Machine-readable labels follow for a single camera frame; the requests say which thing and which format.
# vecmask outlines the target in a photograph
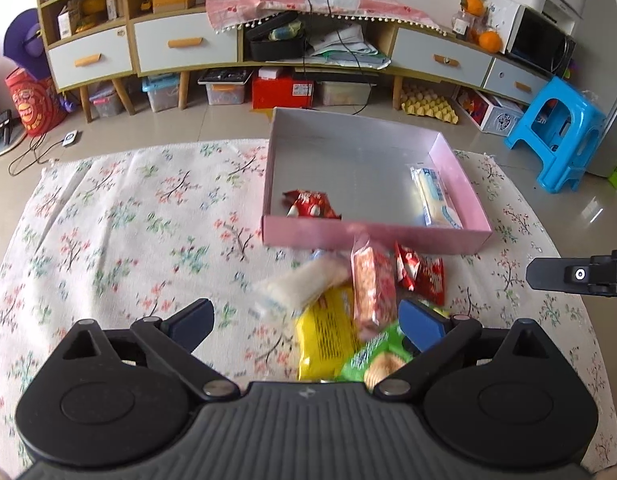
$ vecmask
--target gray ribbed surface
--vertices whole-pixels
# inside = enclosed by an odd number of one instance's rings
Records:
[[[112,472],[38,463],[22,480],[582,480],[578,466],[506,474],[451,455],[409,407],[374,400],[363,384],[255,383],[204,408],[175,446]]]

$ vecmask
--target green snack bag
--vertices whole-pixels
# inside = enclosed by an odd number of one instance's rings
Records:
[[[394,322],[344,365],[339,380],[365,383],[372,390],[413,360],[413,356],[403,346],[404,338],[399,322]]]

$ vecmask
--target wooden drawer handle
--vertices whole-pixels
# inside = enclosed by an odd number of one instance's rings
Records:
[[[89,66],[93,63],[97,63],[100,59],[102,59],[102,54],[93,54],[92,56],[81,57],[75,60],[75,66]]]
[[[519,81],[516,81],[516,82],[515,82],[515,87],[516,87],[518,90],[521,90],[522,92],[526,92],[527,94],[531,94],[531,93],[533,93],[533,88],[531,88],[531,87],[530,87],[530,86],[528,86],[528,85],[525,85],[524,83],[520,83]]]
[[[450,57],[439,56],[438,54],[433,54],[433,59],[438,63],[448,66],[460,66],[460,62],[456,59],[451,59]]]
[[[168,40],[169,48],[185,48],[202,44],[204,38],[182,38],[181,40]]]

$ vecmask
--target red snack bag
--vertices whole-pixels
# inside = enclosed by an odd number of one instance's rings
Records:
[[[389,253],[367,237],[357,240],[351,255],[359,337],[368,341],[397,319],[395,270]]]
[[[425,300],[444,306],[444,263],[441,258],[420,256],[395,242],[397,283]]]
[[[335,211],[333,211],[326,193],[297,189],[284,193],[284,198],[292,203],[287,216],[313,216],[316,218],[342,219],[341,215],[338,216]]]

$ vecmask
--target egg tray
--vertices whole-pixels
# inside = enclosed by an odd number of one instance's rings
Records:
[[[445,97],[433,90],[407,82],[402,87],[402,110],[409,115],[427,116],[457,124],[460,121]]]

